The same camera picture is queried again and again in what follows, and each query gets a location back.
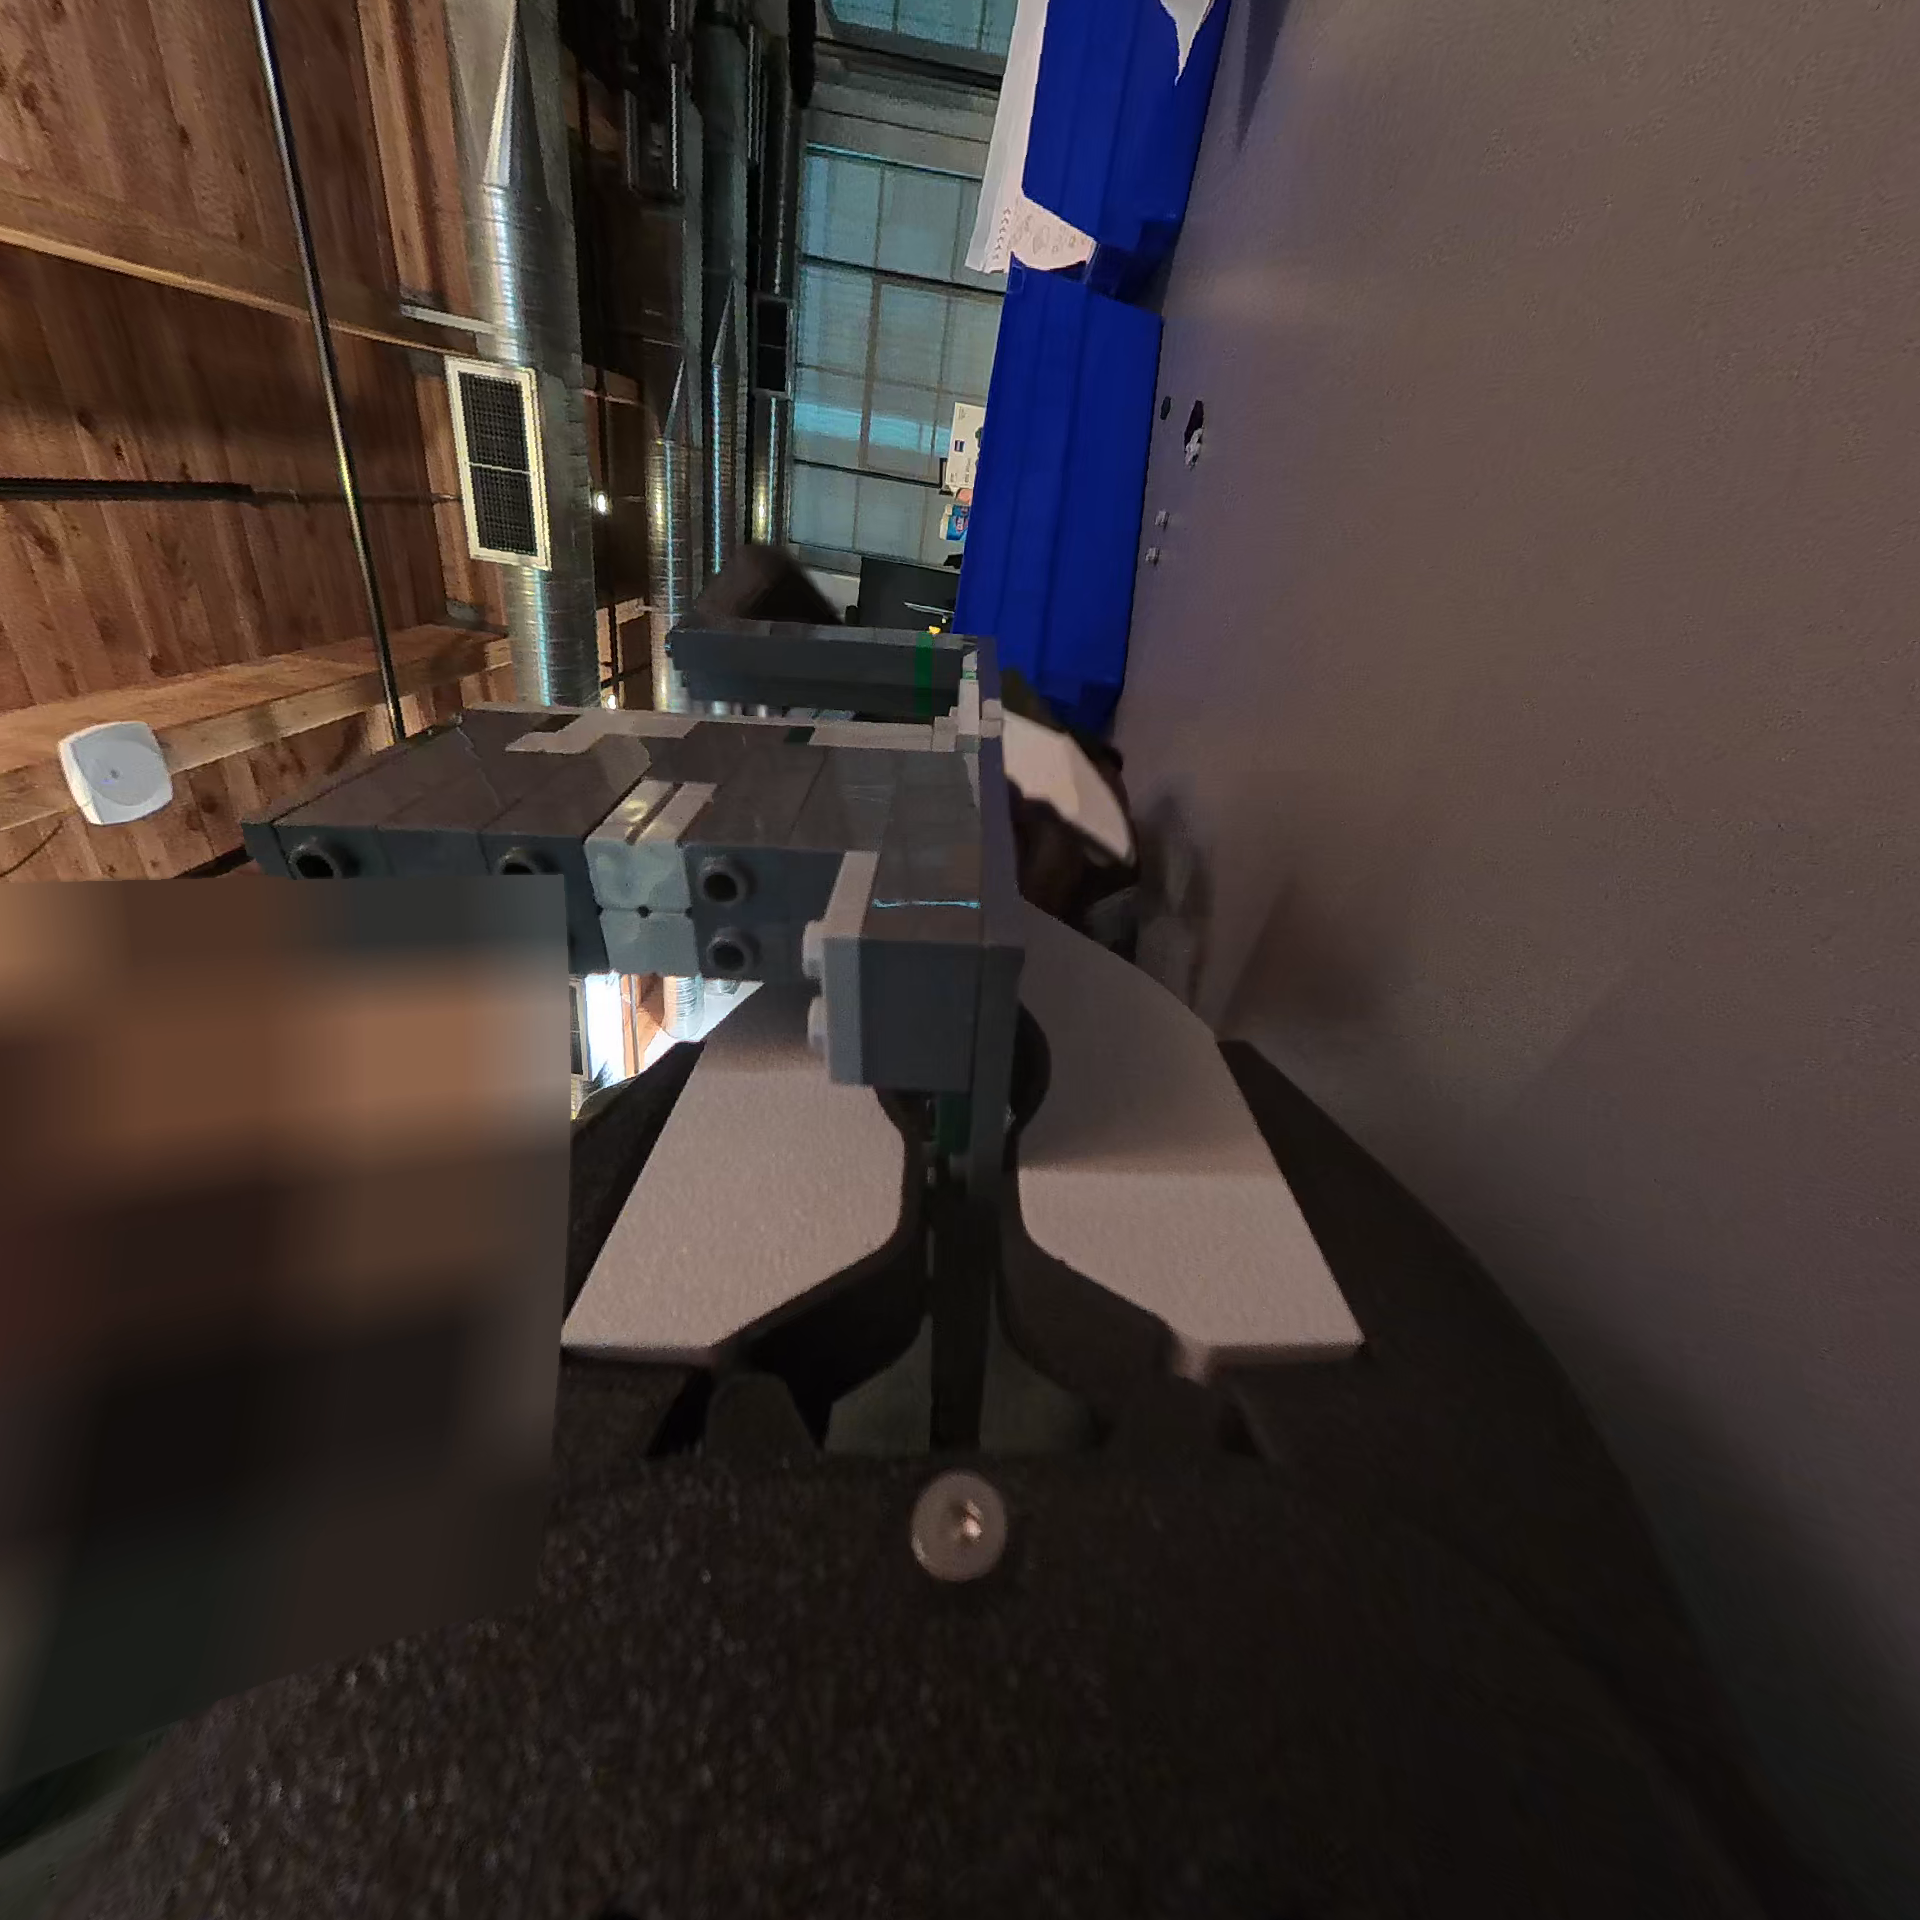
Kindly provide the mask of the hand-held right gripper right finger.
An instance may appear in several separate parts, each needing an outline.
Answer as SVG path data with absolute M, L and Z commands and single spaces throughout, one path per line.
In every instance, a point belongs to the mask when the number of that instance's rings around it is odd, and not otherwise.
M 1353 1308 L 1211 1027 L 1159 982 L 1022 911 L 1041 1094 L 999 1230 L 1014 1354 L 1092 1428 L 1214 1428 L 1251 1372 L 1353 1362 Z

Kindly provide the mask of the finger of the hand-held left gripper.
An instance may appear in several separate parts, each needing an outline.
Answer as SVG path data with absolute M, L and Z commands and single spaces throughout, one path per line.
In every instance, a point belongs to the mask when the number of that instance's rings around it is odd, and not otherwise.
M 999 717 L 1004 779 L 1036 805 L 1047 805 L 1101 861 L 1133 867 L 1135 828 L 1116 781 L 1101 772 L 1073 736 L 1004 711 Z

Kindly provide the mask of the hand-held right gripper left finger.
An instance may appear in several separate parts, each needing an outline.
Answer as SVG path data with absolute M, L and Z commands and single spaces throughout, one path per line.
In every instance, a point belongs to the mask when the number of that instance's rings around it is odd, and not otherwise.
M 892 1368 L 928 1315 L 928 1147 L 912 1113 L 842 1087 L 805 990 L 754 990 L 704 1044 L 636 1166 L 562 1354 L 777 1380 L 811 1440 Z

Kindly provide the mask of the grey toy brick model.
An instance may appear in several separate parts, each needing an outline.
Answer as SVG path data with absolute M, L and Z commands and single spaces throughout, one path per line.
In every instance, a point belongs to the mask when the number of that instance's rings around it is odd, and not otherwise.
M 553 878 L 581 990 L 805 990 L 827 1076 L 928 1147 L 928 1437 L 972 1446 L 1004 1190 L 1041 1094 L 991 644 L 735 623 L 670 654 L 684 680 L 717 660 L 703 704 L 744 717 L 474 711 L 273 802 L 243 849 L 304 883 Z M 634 1172 L 587 1212 L 571 1306 Z

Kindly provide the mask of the black monitor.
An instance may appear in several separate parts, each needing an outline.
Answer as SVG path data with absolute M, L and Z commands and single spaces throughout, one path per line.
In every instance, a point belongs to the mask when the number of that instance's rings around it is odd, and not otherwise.
M 954 562 L 859 559 L 855 628 L 954 630 L 961 569 Z

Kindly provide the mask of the blue bins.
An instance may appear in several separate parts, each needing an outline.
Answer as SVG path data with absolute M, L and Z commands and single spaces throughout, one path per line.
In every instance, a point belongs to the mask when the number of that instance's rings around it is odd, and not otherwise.
M 1128 663 L 1159 405 L 1152 279 L 1116 300 L 1073 277 L 1004 277 L 957 628 L 1080 731 L 1111 729 Z

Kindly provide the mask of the large paned window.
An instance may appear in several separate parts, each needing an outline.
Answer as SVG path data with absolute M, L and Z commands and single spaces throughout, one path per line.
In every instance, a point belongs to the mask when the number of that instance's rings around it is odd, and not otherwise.
M 986 405 L 1004 279 L 966 269 L 977 182 L 801 151 L 787 541 L 943 566 L 957 405 Z

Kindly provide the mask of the white air vent grille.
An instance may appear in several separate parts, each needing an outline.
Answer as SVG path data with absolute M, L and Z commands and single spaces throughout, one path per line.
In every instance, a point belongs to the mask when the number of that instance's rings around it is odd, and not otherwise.
M 440 366 L 469 559 L 553 569 L 538 372 L 463 356 Z

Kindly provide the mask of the thin metal pole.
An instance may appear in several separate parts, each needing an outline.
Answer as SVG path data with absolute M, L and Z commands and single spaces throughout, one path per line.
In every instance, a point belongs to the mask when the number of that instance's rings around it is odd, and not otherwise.
M 288 82 L 282 82 L 282 64 L 279 64 L 273 5 L 246 5 L 246 16 L 252 16 L 254 58 L 259 58 L 260 90 L 267 106 L 267 125 L 273 125 L 277 157 L 279 157 L 282 196 L 288 196 L 288 211 L 294 225 L 296 271 L 302 271 L 304 312 L 308 312 L 317 380 L 321 380 L 321 414 L 327 414 L 331 443 L 333 443 L 337 491 L 348 511 L 348 541 L 353 550 L 365 621 L 371 636 L 371 668 L 381 679 L 390 740 L 403 742 L 408 740 L 403 698 L 399 687 L 399 660 L 390 650 L 390 628 L 387 628 L 387 606 L 383 606 L 383 587 L 381 587 L 376 554 L 371 554 L 371 531 L 365 521 L 360 477 L 358 477 L 353 443 L 348 435 L 341 362 L 333 347 L 331 305 L 321 293 L 321 267 L 317 267 L 313 215 L 308 215 L 296 129 L 294 129 L 294 111 L 288 102 Z

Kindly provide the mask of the narrow metal air duct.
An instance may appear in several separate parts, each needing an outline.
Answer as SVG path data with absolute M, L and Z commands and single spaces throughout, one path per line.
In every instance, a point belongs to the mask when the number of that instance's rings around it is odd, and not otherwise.
M 648 603 L 661 637 L 689 608 L 703 554 L 703 116 L 690 102 L 690 5 L 641 5 Z

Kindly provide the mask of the white square wall device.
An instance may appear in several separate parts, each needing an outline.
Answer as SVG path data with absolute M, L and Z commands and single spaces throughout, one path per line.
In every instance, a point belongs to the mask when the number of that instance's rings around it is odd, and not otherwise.
M 91 828 L 151 821 L 177 798 L 165 746 L 151 724 L 112 720 L 57 742 L 62 779 Z

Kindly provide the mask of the wide metal air duct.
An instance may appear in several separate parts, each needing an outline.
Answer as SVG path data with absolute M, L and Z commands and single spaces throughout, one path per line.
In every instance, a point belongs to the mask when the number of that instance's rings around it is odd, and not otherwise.
M 477 360 L 539 388 L 553 569 L 502 566 L 522 704 L 602 704 L 571 151 L 554 5 L 446 5 Z

